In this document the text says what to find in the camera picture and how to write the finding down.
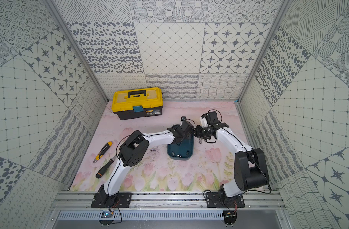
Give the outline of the teal plastic storage tray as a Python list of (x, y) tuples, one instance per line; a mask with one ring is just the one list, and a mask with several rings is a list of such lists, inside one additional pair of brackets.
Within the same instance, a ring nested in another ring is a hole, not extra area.
[(167, 154), (173, 160), (189, 160), (194, 152), (194, 136), (190, 135), (180, 145), (172, 143), (167, 145)]

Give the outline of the controller board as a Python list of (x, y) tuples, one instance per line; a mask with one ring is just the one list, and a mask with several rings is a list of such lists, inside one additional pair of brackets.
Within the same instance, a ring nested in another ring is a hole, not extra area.
[(223, 211), (223, 219), (224, 219), (224, 224), (226, 226), (233, 226), (237, 220), (237, 217), (238, 216), (236, 211), (231, 211), (231, 210)]
[(102, 226), (109, 226), (115, 222), (113, 218), (113, 214), (111, 214), (109, 211), (103, 211), (101, 214), (101, 218), (99, 219), (99, 223)]

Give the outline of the right controller board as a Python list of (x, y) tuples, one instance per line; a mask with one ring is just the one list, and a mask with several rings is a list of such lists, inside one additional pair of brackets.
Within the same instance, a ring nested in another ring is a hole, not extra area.
[(237, 220), (237, 217), (238, 216), (236, 211), (231, 211), (231, 210), (223, 211), (223, 219), (224, 219), (224, 224), (226, 226), (233, 226)]

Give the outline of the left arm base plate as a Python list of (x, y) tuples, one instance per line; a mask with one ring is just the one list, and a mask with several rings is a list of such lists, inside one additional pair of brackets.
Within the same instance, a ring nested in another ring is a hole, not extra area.
[(117, 193), (112, 196), (108, 196), (107, 194), (97, 192), (94, 195), (93, 201), (91, 203), (91, 208), (110, 208), (110, 207), (118, 207), (118, 208), (129, 208), (131, 203), (132, 193)]

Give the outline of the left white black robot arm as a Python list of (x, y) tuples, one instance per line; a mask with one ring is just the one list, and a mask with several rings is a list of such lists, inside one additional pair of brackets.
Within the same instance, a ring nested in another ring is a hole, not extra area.
[(100, 187), (95, 200), (100, 199), (106, 203), (113, 198), (119, 192), (129, 170), (141, 162), (149, 148), (173, 143), (180, 145), (193, 134), (194, 129), (192, 123), (185, 120), (180, 125), (174, 125), (162, 132), (148, 134), (139, 130), (134, 131), (119, 147), (113, 162), (114, 169), (108, 180)]

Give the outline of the left controller board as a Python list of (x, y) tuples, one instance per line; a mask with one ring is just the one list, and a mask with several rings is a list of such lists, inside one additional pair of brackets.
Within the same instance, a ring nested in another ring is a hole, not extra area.
[(99, 223), (102, 226), (109, 226), (115, 222), (113, 218), (113, 214), (111, 214), (109, 211), (103, 211), (101, 214), (101, 218), (99, 219)]

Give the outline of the aluminium mounting rail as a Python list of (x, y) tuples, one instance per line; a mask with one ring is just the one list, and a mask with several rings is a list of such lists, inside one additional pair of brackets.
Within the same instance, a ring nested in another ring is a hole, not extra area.
[[(95, 191), (59, 191), (51, 210), (91, 210)], [(271, 194), (247, 192), (241, 210), (286, 210), (277, 191)], [(207, 207), (202, 191), (133, 191), (128, 210), (200, 210)]]

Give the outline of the yellow black plastic toolbox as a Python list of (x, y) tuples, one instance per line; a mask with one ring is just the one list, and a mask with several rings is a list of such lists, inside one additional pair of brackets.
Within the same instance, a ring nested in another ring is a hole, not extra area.
[(162, 115), (162, 90), (158, 87), (118, 91), (111, 110), (120, 120)]

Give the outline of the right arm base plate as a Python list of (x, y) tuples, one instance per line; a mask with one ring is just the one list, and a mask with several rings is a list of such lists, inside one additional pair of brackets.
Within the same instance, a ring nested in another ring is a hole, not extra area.
[(203, 193), (208, 208), (244, 208), (244, 198), (242, 195), (227, 197), (225, 194), (207, 191)]

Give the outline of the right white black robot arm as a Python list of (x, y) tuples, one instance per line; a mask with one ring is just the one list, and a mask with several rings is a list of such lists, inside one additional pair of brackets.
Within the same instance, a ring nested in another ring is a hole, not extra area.
[(270, 184), (264, 152), (241, 141), (227, 124), (220, 123), (207, 127), (198, 125), (194, 135), (206, 141), (214, 137), (234, 153), (234, 178), (219, 189), (223, 196), (232, 198), (250, 189)]

